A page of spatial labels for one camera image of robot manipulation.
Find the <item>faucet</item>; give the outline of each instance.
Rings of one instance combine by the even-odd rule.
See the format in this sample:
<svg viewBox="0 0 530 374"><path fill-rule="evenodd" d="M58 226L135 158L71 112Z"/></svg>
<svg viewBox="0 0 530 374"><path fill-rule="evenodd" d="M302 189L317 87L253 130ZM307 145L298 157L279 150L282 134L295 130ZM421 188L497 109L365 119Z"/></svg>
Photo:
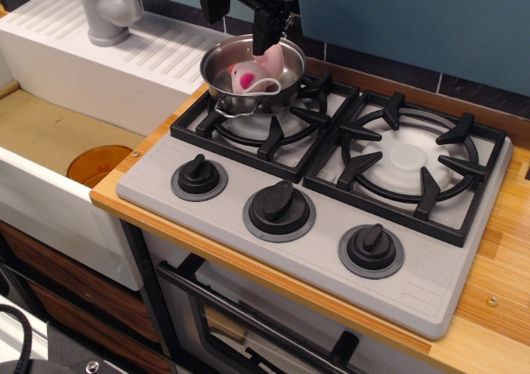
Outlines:
<svg viewBox="0 0 530 374"><path fill-rule="evenodd" d="M81 0L96 46L114 46L127 39L128 26L142 17L138 0Z"/></svg>

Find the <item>metal saucepan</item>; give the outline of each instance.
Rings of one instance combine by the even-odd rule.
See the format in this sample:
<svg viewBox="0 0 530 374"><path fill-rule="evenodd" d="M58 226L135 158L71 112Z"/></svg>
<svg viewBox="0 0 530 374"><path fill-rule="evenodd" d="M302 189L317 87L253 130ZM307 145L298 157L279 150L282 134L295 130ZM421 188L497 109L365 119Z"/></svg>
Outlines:
<svg viewBox="0 0 530 374"><path fill-rule="evenodd" d="M306 70L306 56L294 43L281 39L285 67L278 80L282 89L274 95L245 95L232 92L229 67L243 61L252 61L252 35L238 36L222 41L210 49L200 62L200 74L209 85L215 100L215 110L225 117L274 113L295 100L301 77Z"/></svg>

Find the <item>orange bowl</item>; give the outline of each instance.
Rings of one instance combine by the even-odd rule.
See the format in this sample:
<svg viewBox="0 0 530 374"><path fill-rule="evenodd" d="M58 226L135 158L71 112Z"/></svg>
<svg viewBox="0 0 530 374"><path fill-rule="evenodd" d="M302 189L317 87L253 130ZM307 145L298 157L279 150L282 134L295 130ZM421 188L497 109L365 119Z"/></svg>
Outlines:
<svg viewBox="0 0 530 374"><path fill-rule="evenodd" d="M70 163L66 176L93 188L132 151L131 148L121 145L98 146L90 149Z"/></svg>

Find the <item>pink toy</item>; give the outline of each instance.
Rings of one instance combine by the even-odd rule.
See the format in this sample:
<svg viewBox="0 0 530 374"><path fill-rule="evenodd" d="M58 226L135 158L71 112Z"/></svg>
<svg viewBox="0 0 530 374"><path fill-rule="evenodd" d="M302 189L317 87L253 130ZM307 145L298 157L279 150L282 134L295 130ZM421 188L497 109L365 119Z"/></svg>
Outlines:
<svg viewBox="0 0 530 374"><path fill-rule="evenodd" d="M254 62L265 70L268 78L280 79L285 65L282 45L277 43L274 46L270 46L263 55L255 55Z"/></svg>
<svg viewBox="0 0 530 374"><path fill-rule="evenodd" d="M263 55L255 55L254 61L231 65L229 73L232 77L232 92L234 94L264 92L268 86L275 84L274 80L280 79L283 67L283 50L279 43L269 47ZM266 78L269 80L256 84Z"/></svg>
<svg viewBox="0 0 530 374"><path fill-rule="evenodd" d="M234 94L265 91L270 84L270 82L262 82L252 87L259 80L267 78L265 70L252 61L232 65L230 66L229 72L232 76L232 92Z"/></svg>

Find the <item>burner grate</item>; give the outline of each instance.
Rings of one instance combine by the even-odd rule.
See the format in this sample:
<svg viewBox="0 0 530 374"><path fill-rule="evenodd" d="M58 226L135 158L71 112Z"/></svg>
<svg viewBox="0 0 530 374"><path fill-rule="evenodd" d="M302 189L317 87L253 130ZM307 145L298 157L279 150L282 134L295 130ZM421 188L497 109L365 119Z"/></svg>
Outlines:
<svg viewBox="0 0 530 374"><path fill-rule="evenodd" d="M328 109L329 94L338 94L344 98L335 113L330 113ZM238 135L230 130L227 119L213 109L209 93L203 94L171 125L171 136L284 180L298 182L325 143L329 131L356 105L359 89L333 82L328 73L322 73L318 77L306 74L302 78L297 99L310 99L317 108L290 107L290 114L303 121L306 126L288 136L284 135L282 125L274 114L270 115L270 128L266 138L254 139ZM303 145L300 144L302 140L308 142L305 143L300 158L293 164L283 162L279 152L281 148L288 149L297 143Z"/></svg>
<svg viewBox="0 0 530 374"><path fill-rule="evenodd" d="M367 111L368 106L378 109ZM420 171L421 193L406 194L389 190L378 185L365 175L383 158L381 151L352 156L350 147L360 141L381 141L382 135L370 129L370 123L381 119L389 129L399 132L401 119L413 119L422 127L431 127L439 132L437 145L456 144L466 152L467 159L440 155L438 162L460 175L447 189L441 187L423 166ZM303 185L316 192L338 199L379 217L399 223L458 247L462 247L465 237L475 217L506 133L493 127L475 122L474 117L465 113L462 117L452 117L444 113L405 102L403 94L392 97L366 92L339 124L329 139L328 145L316 158L304 178ZM479 153L475 144L490 146L486 155ZM343 168L335 180L326 179L328 161L340 150ZM472 198L461 227L447 225L431 218L433 209L441 202L458 199L460 194L471 193Z"/></svg>

